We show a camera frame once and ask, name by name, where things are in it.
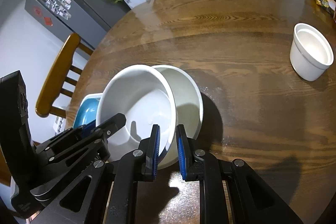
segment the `red magnet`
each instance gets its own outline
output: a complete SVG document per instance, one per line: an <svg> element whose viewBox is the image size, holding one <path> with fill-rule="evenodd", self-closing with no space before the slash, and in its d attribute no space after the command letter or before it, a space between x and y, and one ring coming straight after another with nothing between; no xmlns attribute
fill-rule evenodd
<svg viewBox="0 0 336 224"><path fill-rule="evenodd" d="M42 17L42 11L37 6L34 6L34 12L38 17Z"/></svg>
<svg viewBox="0 0 336 224"><path fill-rule="evenodd" d="M50 17L45 17L44 18L44 23L45 23L45 25L48 25L48 26L52 26L53 25L53 22L51 21Z"/></svg>

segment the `white bowl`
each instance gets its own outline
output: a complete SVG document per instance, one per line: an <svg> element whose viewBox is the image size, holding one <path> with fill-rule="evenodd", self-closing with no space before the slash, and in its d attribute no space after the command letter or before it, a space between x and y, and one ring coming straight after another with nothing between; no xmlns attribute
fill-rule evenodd
<svg viewBox="0 0 336 224"><path fill-rule="evenodd" d="M175 135L176 107L167 80L156 69L134 65L117 73L106 86L98 104L96 125L123 113L126 125L109 138L109 161L119 160L150 137L153 124L160 125L159 158Z"/></svg>
<svg viewBox="0 0 336 224"><path fill-rule="evenodd" d="M201 93L195 81L183 70L168 66L153 66L167 80L173 91L177 120L183 124L189 138L196 139L203 121L203 101ZM176 135L174 135L167 154L163 159L159 159L158 168L165 168L177 162Z"/></svg>
<svg viewBox="0 0 336 224"><path fill-rule="evenodd" d="M290 60L298 75L307 81L314 81L333 63L334 54L318 30L298 23L294 27Z"/></svg>

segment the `round wooden table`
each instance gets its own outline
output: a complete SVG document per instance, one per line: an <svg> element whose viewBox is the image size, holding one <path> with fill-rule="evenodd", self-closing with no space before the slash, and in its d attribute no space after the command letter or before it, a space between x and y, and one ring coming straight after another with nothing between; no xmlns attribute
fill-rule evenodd
<svg viewBox="0 0 336 224"><path fill-rule="evenodd" d="M336 65L308 82L289 52L296 23L316 27L333 50L331 17L314 0L151 0L130 11L92 54L73 94L68 124L85 95L103 92L134 64L189 73L204 102L199 146L241 158L314 223L336 191ZM177 164L139 183L137 223L199 223L198 182Z"/></svg>

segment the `wooden chair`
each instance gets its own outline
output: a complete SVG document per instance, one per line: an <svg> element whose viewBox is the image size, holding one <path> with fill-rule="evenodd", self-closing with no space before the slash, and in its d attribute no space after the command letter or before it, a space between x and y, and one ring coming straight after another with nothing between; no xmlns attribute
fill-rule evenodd
<svg viewBox="0 0 336 224"><path fill-rule="evenodd" d="M47 117L49 114L66 118L64 109L54 107L53 102L60 94L72 97L73 93L63 88L64 82L76 86L77 81L69 78L69 70L81 74L82 70L72 65L72 59L77 48L91 55L93 51L80 43L78 34L72 33L65 41L62 49L58 53L49 73L44 81L42 90L36 102L35 111L40 117Z"/></svg>

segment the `refrigerator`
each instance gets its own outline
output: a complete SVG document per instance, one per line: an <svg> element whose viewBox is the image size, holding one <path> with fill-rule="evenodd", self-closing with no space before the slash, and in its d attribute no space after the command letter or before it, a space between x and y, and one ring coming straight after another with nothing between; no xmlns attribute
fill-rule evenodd
<svg viewBox="0 0 336 224"><path fill-rule="evenodd" d="M94 50L130 8L124 1L26 0L25 10L61 41L76 32L81 42ZM80 49L76 51L89 58Z"/></svg>

